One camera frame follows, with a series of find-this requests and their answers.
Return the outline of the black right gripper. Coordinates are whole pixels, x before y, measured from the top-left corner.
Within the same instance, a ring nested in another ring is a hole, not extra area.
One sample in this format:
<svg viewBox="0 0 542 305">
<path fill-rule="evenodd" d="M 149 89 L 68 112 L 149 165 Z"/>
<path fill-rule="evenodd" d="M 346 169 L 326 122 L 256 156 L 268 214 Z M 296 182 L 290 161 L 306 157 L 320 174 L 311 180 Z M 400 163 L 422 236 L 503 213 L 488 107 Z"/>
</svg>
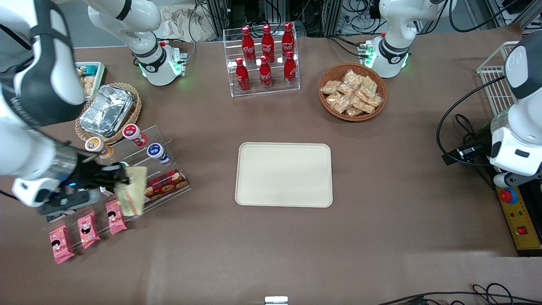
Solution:
<svg viewBox="0 0 542 305">
<path fill-rule="evenodd" d="M 124 164 L 102 166 L 95 160 L 89 162 L 84 162 L 84 160 L 77 160 L 76 167 L 69 177 L 70 186 L 76 189 L 98 189 L 101 186 L 116 186 L 119 183 L 130 184 Z"/>
</svg>

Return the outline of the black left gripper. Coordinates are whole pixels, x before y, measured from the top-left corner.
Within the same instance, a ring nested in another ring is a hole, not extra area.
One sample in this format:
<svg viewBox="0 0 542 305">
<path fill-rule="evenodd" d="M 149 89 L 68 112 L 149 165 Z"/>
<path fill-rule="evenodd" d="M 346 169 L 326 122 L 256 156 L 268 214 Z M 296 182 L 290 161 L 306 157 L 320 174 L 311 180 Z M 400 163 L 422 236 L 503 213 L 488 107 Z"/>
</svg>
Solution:
<svg viewBox="0 0 542 305">
<path fill-rule="evenodd" d="M 492 134 L 490 124 L 486 124 L 474 133 L 465 137 L 465 144 L 442 154 L 442 160 L 447 166 L 460 164 L 489 164 L 492 148 Z"/>
</svg>

